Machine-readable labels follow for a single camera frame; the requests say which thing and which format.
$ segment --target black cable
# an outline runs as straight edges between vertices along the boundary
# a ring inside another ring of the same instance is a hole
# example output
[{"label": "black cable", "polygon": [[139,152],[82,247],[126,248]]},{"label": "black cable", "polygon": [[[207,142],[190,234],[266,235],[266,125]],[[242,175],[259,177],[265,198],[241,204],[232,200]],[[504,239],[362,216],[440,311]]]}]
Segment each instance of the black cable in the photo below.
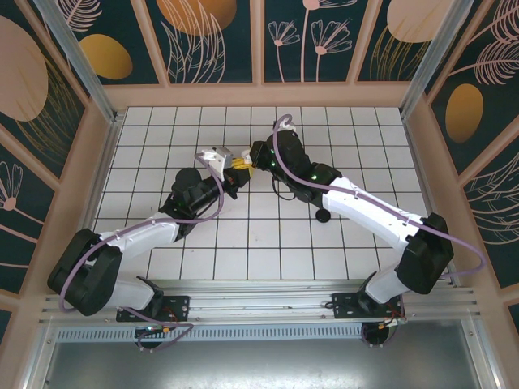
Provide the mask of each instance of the black cable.
[{"label": "black cable", "polygon": [[277,197],[279,197],[280,199],[284,199],[286,201],[292,201],[293,199],[295,199],[295,194],[294,194],[294,197],[292,199],[287,199],[286,197],[281,196],[279,194],[279,192],[277,191],[277,189],[276,189],[276,184],[275,184],[276,181],[279,182],[279,180],[276,180],[276,178],[274,178],[274,176],[272,176],[272,181],[271,181],[271,183],[272,183],[272,190],[274,190],[274,193],[277,195]]}]

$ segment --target dark green wallpaper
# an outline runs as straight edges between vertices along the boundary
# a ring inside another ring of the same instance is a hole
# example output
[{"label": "dark green wallpaper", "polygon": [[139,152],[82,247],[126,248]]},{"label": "dark green wallpaper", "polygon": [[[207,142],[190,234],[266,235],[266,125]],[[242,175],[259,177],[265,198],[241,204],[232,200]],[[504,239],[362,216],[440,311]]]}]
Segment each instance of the dark green wallpaper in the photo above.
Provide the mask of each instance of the dark green wallpaper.
[{"label": "dark green wallpaper", "polygon": [[19,293],[54,191],[0,145],[0,289]]},{"label": "dark green wallpaper", "polygon": [[[441,23],[439,16],[444,15],[437,4],[420,2],[418,9],[427,12],[417,14],[408,8],[409,2],[383,0],[358,81],[410,81],[431,43],[431,32]],[[390,6],[392,18],[388,17]]]},{"label": "dark green wallpaper", "polygon": [[0,125],[60,177],[84,106],[13,2],[0,4]]},{"label": "dark green wallpaper", "polygon": [[202,0],[203,12],[192,0],[146,5],[171,83],[252,82],[249,0]]},{"label": "dark green wallpaper", "polygon": [[458,173],[519,114],[519,5],[494,2],[432,101]]},{"label": "dark green wallpaper", "polygon": [[7,325],[11,319],[11,312],[8,310],[0,310],[0,344],[2,344],[3,336],[6,333]]},{"label": "dark green wallpaper", "polygon": [[519,138],[465,186],[501,288],[519,283]]},{"label": "dark green wallpaper", "polygon": [[345,81],[367,2],[303,3],[265,1],[264,81],[301,82],[302,68],[307,82]]}]

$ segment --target white tiled floor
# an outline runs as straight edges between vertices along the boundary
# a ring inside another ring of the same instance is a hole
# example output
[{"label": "white tiled floor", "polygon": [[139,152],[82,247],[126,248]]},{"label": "white tiled floor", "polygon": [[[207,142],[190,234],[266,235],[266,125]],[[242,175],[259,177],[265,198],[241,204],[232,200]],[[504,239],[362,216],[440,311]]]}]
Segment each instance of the white tiled floor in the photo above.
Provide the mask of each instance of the white tiled floor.
[{"label": "white tiled floor", "polygon": [[[239,155],[265,140],[285,113],[293,115],[312,161],[334,166],[388,203],[426,215],[398,109],[134,107],[122,128],[96,232],[156,212],[180,168],[198,167],[196,150],[225,145]],[[292,197],[286,186],[279,191]],[[122,269],[152,280],[333,280],[363,279],[397,260],[385,242],[353,221],[332,215],[321,224],[315,211],[297,199],[278,198],[270,174],[256,171],[237,200],[225,197],[216,220],[199,224],[183,241],[123,261]]]}]

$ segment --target yellow object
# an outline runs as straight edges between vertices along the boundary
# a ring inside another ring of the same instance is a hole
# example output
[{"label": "yellow object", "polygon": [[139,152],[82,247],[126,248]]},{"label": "yellow object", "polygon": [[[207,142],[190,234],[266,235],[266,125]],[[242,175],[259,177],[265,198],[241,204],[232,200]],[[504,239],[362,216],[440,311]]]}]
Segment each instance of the yellow object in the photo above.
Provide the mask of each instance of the yellow object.
[{"label": "yellow object", "polygon": [[448,98],[445,125],[450,139],[463,143],[476,132],[483,116],[483,96],[479,89],[463,83]]},{"label": "yellow object", "polygon": [[189,35],[208,35],[210,28],[204,28],[204,8],[210,22],[213,15],[220,25],[220,29],[229,26],[236,15],[236,0],[157,0],[157,5],[163,16],[177,30]]},{"label": "yellow object", "polygon": [[124,79],[133,70],[130,54],[114,38],[102,34],[86,36],[79,43],[97,75]]}]

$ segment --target purple cable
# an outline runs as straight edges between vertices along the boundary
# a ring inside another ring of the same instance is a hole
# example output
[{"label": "purple cable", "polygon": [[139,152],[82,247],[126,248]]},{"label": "purple cable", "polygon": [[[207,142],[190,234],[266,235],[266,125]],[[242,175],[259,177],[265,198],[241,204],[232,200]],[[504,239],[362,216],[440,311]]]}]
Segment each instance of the purple cable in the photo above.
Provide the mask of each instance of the purple cable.
[{"label": "purple cable", "polygon": [[224,207],[224,196],[225,196],[224,188],[221,185],[220,178],[217,176],[217,174],[214,172],[214,170],[211,168],[211,166],[209,166],[209,164],[205,160],[200,158],[200,154],[197,154],[195,156],[195,158],[210,172],[210,174],[212,175],[212,177],[214,178],[214,180],[217,183],[218,191],[220,192],[220,197],[218,199],[218,209],[212,215],[204,217],[202,219],[182,220],[182,219],[173,219],[171,217],[165,217],[165,218],[155,219],[155,220],[146,220],[146,221],[143,221],[142,223],[138,223],[136,225],[128,227],[127,229],[122,229],[118,233],[115,233],[114,235],[107,237],[104,241],[97,243],[81,257],[81,259],[78,261],[78,263],[72,269],[71,274],[69,274],[69,276],[66,278],[65,284],[63,284],[63,287],[62,287],[62,291],[59,293],[59,309],[62,312],[67,313],[67,312],[75,311],[75,308],[66,308],[65,307],[66,291],[68,290],[69,286],[71,286],[71,282],[74,279],[75,275],[80,270],[80,268],[84,265],[84,263],[87,262],[87,259],[90,257],[90,255],[92,255],[100,247],[113,241],[114,239],[120,239],[121,237],[125,236],[127,233],[130,233],[132,231],[135,231],[136,229],[145,227],[150,224],[171,223],[172,221],[175,223],[182,223],[182,224],[198,224],[198,223],[202,223],[204,221],[210,221],[218,216],[221,209]]},{"label": "purple cable", "polygon": [[387,207],[384,204],[379,203],[378,201],[363,195],[362,193],[355,192],[354,190],[351,190],[351,189],[341,188],[339,186],[315,184],[314,182],[302,180],[301,178],[299,178],[298,176],[296,176],[295,174],[290,172],[290,170],[286,167],[285,162],[283,162],[283,160],[281,159],[281,154],[279,153],[279,146],[277,145],[277,132],[279,131],[280,126],[283,122],[288,122],[292,126],[294,125],[292,123],[292,115],[290,115],[290,114],[283,115],[279,119],[277,119],[276,125],[274,126],[274,134],[273,134],[272,143],[274,146],[274,153],[276,155],[277,162],[279,163],[279,165],[281,166],[283,171],[285,171],[285,173],[290,178],[292,178],[294,181],[299,182],[300,184],[312,187],[312,188],[316,188],[316,189],[336,190],[338,192],[346,193],[347,195],[353,195],[353,196],[355,196],[355,198],[367,201],[368,203],[377,206],[381,210],[386,211],[388,214],[395,216],[398,220],[402,220],[405,223],[410,224],[413,227],[416,227],[417,229],[422,229],[424,231],[427,231],[428,233],[432,233],[432,234],[436,235],[437,237],[442,237],[443,239],[448,239],[449,241],[456,242],[458,245],[464,246],[467,249],[472,250],[474,253],[476,253],[478,255],[479,259],[481,260],[481,263],[474,269],[456,271],[454,273],[447,273],[447,274],[442,275],[441,278],[454,277],[454,276],[468,276],[470,274],[474,274],[474,273],[480,271],[481,269],[483,269],[485,267],[485,265],[487,265],[487,258],[485,258],[485,254],[478,248],[469,244],[468,242],[462,241],[461,239],[459,239],[457,237],[453,237],[452,235],[449,235],[447,233],[442,233],[441,231],[438,231],[436,229],[432,229],[431,227],[427,227],[426,225],[417,223],[414,220],[408,220],[405,216],[403,216],[399,212],[394,211],[390,207]]}]

